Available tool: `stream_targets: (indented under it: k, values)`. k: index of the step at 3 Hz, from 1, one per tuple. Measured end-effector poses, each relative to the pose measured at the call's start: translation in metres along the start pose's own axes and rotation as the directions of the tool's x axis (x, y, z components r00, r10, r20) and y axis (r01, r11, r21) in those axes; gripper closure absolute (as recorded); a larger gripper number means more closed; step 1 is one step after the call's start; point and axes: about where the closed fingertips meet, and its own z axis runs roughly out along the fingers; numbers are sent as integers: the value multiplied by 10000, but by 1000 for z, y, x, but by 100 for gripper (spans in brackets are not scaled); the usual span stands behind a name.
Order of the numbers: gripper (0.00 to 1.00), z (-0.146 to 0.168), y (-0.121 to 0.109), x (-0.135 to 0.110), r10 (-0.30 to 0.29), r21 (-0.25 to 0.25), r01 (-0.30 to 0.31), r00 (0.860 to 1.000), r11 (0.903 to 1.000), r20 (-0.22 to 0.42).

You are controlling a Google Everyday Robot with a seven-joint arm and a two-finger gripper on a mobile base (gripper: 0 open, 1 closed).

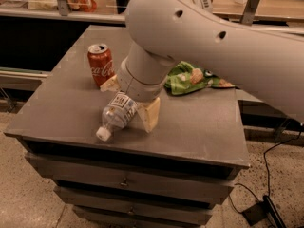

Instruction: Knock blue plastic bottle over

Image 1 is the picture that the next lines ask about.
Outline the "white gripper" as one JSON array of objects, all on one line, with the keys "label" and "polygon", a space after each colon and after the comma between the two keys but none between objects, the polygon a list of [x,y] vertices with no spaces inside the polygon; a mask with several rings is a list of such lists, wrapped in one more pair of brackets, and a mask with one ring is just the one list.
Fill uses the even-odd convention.
[{"label": "white gripper", "polygon": [[155,60],[142,62],[126,57],[114,75],[100,86],[102,92],[123,91],[140,103],[138,114],[144,130],[150,133],[158,124],[161,101],[157,98],[165,82],[165,69]]}]

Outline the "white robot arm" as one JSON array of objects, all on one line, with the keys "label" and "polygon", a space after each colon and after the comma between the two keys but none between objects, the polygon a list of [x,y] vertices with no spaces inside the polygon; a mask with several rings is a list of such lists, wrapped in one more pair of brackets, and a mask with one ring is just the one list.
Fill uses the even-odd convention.
[{"label": "white robot arm", "polygon": [[304,123],[304,40],[231,23],[208,0],[130,0],[128,56],[103,91],[151,103],[178,62],[204,66],[288,117]]}]

